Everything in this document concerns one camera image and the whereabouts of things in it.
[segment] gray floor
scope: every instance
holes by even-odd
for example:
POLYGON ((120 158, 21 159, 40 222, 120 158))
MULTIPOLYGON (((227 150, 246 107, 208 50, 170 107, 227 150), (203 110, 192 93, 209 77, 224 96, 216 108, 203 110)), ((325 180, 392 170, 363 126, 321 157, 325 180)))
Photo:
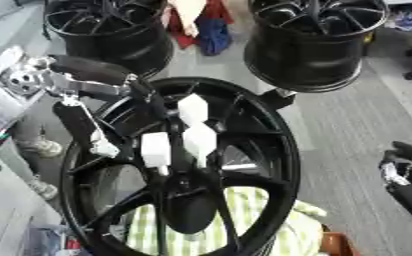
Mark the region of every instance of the gray floor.
MULTIPOLYGON (((2 0, 5 6, 12 6, 2 0)), ((256 93, 269 86, 242 62, 251 18, 245 4, 229 0, 236 24, 232 47, 203 57, 195 47, 176 50, 170 66, 157 77, 202 75, 240 84, 256 93)), ((0 22, 0 51, 19 44, 32 54, 62 53, 62 41, 41 36, 41 7, 28 5, 0 22)), ((362 255, 412 256, 412 218, 385 192, 377 164, 391 141, 412 143, 412 81, 402 73, 412 66, 403 51, 412 34, 382 30, 361 77, 351 86, 326 94, 300 94, 281 114, 296 135, 302 157, 301 200, 326 209, 323 222, 346 233, 362 255)), ((48 136, 67 145, 70 138, 51 114, 52 99, 34 110, 48 136)), ((45 180, 57 183, 59 160, 39 161, 45 180)))

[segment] shoe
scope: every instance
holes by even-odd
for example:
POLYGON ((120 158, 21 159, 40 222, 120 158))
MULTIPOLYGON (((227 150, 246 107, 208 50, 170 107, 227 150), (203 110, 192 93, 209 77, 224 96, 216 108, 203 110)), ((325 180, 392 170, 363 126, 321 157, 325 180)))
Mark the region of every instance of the shoe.
POLYGON ((40 136, 33 142, 18 142, 21 150, 32 152, 40 155, 43 158, 53 158, 61 155, 63 147, 55 141, 48 140, 40 136))
POLYGON ((402 31, 412 31, 412 12, 399 14, 395 19, 396 28, 402 31))
POLYGON ((41 181, 39 175, 34 176, 33 180, 29 182, 29 187, 46 201, 50 201, 58 195, 58 189, 54 185, 41 181))

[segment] cable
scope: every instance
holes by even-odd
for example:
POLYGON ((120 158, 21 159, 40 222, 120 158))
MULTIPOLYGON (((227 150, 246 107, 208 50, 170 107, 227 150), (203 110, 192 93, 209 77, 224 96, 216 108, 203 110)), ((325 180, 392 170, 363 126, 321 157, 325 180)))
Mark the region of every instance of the cable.
POLYGON ((16 7, 16 8, 12 9, 12 10, 9 10, 9 11, 1 14, 1 15, 0 15, 0 21, 1 21, 2 19, 4 19, 4 18, 6 18, 6 17, 8 17, 8 16, 10 16, 10 15, 12 15, 12 14, 14 14, 14 13, 20 11, 20 10, 22 10, 22 9, 24 9, 24 6, 18 6, 18 7, 16 7))

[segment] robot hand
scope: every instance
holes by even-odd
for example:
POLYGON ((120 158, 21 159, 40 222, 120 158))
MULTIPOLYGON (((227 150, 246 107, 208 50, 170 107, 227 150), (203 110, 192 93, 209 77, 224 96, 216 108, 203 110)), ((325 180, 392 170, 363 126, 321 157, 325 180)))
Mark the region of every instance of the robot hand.
POLYGON ((412 145, 393 142, 380 162, 387 191, 412 215, 412 145))

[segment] white cube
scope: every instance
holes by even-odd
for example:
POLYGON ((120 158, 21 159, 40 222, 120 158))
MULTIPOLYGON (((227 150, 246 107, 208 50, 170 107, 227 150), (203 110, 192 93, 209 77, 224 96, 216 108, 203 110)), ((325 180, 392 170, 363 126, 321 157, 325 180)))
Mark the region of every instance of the white cube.
POLYGON ((195 93, 178 101, 178 111, 181 120, 188 126, 208 120, 208 103, 195 93))
POLYGON ((147 168, 170 165, 172 153, 167 133, 156 132, 142 135, 141 155, 147 168))
POLYGON ((184 148, 197 159, 198 166, 206 167, 206 157, 217 148, 217 134, 204 123, 191 126, 183 133, 184 148))

